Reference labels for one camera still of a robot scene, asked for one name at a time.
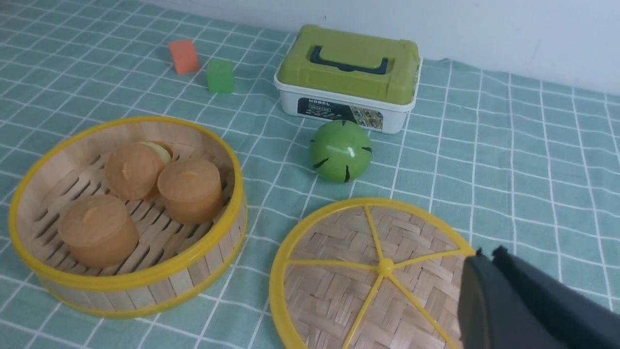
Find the green ball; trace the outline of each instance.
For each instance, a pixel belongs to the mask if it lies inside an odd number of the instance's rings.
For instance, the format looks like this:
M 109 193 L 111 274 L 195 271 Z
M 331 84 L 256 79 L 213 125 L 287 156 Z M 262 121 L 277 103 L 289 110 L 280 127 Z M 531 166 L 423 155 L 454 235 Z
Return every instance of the green ball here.
M 346 120 L 330 121 L 310 140 L 312 168 L 328 181 L 347 183 L 370 165 L 373 149 L 366 131 Z

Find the bamboo steamer basket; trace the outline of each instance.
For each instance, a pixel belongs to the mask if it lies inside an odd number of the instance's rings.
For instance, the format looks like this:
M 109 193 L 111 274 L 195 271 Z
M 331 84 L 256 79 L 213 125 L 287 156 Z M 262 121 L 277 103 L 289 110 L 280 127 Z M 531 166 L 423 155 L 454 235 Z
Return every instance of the bamboo steamer basket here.
M 270 307 L 287 349 L 462 348 L 457 306 L 475 251 L 429 212 L 379 198 L 302 220 L 273 262 Z
M 160 198 L 127 201 L 139 242 L 122 263 L 89 269 L 58 236 L 58 218 L 70 202 L 110 194 L 107 156 L 118 146 L 166 145 L 173 161 L 201 157 L 215 164 L 224 207 L 211 221 L 181 225 L 166 216 Z M 134 117 L 98 125 L 43 156 L 17 187 L 9 212 L 14 248 L 61 302 L 98 317 L 144 317 L 175 307 L 216 281 L 239 253 L 247 227 L 241 166 L 213 132 L 170 117 Z

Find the white box base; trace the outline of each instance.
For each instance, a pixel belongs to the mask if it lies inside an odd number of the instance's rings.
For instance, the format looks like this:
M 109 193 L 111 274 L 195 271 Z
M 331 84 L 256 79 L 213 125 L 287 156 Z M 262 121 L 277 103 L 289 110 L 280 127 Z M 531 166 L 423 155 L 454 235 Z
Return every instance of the white box base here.
M 358 125 L 364 129 L 384 134 L 396 134 L 402 130 L 407 115 L 415 107 L 421 70 L 422 61 L 420 61 L 420 72 L 414 89 L 414 98 L 410 103 L 404 105 L 284 84 L 278 80 L 279 70 L 273 76 L 273 84 L 280 92 L 282 109 L 291 116 L 327 122 L 340 119 L 338 116 L 340 114 L 338 113 L 339 109 L 348 110 L 347 113 L 349 114 L 357 112 L 360 117 Z M 371 115 L 371 117 L 364 117 L 364 114 Z M 383 122 L 375 122 L 378 115 L 383 117 Z

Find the yellow spoke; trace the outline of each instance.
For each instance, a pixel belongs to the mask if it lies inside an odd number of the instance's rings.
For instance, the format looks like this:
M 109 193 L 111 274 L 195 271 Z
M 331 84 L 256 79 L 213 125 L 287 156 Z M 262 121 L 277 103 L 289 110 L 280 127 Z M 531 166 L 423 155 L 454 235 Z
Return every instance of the yellow spoke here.
M 377 256 L 379 260 L 383 259 L 383 251 L 381 251 L 381 244 L 379 243 L 379 235 L 377 234 L 377 229 L 374 227 L 374 222 L 372 216 L 370 216 L 370 210 L 368 209 L 368 205 L 364 205 L 364 212 L 366 213 L 366 219 L 368 220 L 368 225 L 370 226 L 370 232 L 373 234 L 374 246 L 377 249 Z
M 435 330 L 439 332 L 439 334 L 443 337 L 443 340 L 446 341 L 446 343 L 450 346 L 450 348 L 458 349 L 454 341 L 452 341 L 452 338 L 450 338 L 450 336 L 446 333 L 446 331 L 444 331 L 443 328 L 439 326 L 437 321 L 435 321 L 435 319 L 431 317 L 431 315 L 426 311 L 426 309 L 422 307 L 420 302 L 418 302 L 418 300 L 414 298 L 413 294 L 411 294 L 411 292 L 409 292 L 409 290 L 407 290 L 405 286 L 394 275 L 390 275 L 388 276 L 388 278 L 390 279 L 390 281 L 394 283 L 394 285 L 399 290 L 401 290 L 401 292 L 405 295 L 405 297 L 409 300 L 409 302 L 411 302 L 411 304 L 413 304 L 414 307 L 418 309 L 420 313 L 422 313 L 422 315 L 426 318 L 426 320 L 430 322 L 431 325 L 433 325 Z
M 419 257 L 415 257 L 415 258 L 407 260 L 407 261 L 402 261 L 400 263 L 396 263 L 394 265 L 394 269 L 404 268 L 404 267 L 406 267 L 408 265 L 421 263 L 423 261 L 432 260 L 434 258 L 441 258 L 441 257 L 446 257 L 446 256 L 454 256 L 454 255 L 462 255 L 462 254 L 463 254 L 463 251 L 461 249 L 458 249 L 458 250 L 452 250 L 452 251 L 444 251 L 444 252 L 439 252 L 439 253 L 433 253 L 432 255 L 419 256 Z
M 351 326 L 351 329 L 349 330 L 349 333 L 347 334 L 347 337 L 344 343 L 342 343 L 342 349 L 347 349 L 349 347 L 349 344 L 351 343 L 351 340 L 353 339 L 355 331 L 357 331 L 357 328 L 360 326 L 362 318 L 364 318 L 364 314 L 366 313 L 366 311 L 368 310 L 368 307 L 370 306 L 370 302 L 373 300 L 374 295 L 377 293 L 377 291 L 379 291 L 379 286 L 381 285 L 381 281 L 383 281 L 383 276 L 379 275 L 377 277 L 377 280 L 374 282 L 373 288 L 370 289 L 370 292 L 368 293 L 368 297 L 366 297 L 364 304 L 361 306 L 360 312 L 357 314 L 357 317 L 355 318 L 353 326 Z
M 352 261 L 337 261 L 337 260 L 288 260 L 287 264 L 293 265 L 327 265 L 327 266 L 340 266 L 342 268 L 364 269 L 376 271 L 376 265 L 367 265 Z

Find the white wall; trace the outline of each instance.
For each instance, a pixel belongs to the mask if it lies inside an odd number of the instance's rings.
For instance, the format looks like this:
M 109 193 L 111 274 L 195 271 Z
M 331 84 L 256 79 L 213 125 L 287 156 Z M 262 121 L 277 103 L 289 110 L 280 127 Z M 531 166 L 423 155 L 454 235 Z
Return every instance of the white wall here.
M 312 23 L 410 39 L 425 58 L 620 94 L 618 0 L 146 1 L 273 29 Z

